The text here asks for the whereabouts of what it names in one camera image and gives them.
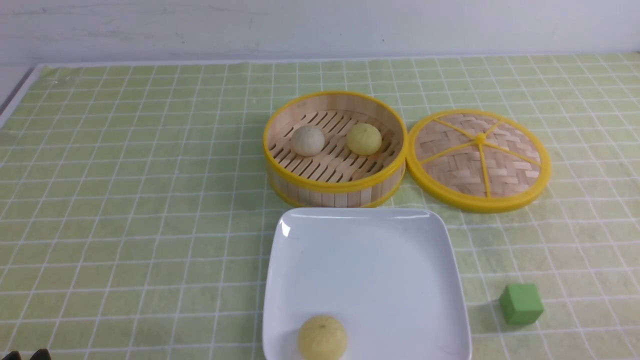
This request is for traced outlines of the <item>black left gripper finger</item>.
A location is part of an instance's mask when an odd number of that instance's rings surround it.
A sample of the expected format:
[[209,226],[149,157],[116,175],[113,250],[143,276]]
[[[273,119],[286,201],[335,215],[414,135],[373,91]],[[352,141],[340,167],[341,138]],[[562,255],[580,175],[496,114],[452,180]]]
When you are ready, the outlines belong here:
[[22,356],[19,351],[10,351],[2,360],[22,360]]

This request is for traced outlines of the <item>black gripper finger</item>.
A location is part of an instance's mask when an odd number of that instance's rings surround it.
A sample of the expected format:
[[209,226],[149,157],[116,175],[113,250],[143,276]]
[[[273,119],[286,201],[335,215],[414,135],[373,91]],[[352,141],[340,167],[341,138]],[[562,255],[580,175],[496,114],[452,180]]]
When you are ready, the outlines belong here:
[[48,349],[39,349],[30,356],[30,360],[51,360],[50,351]]

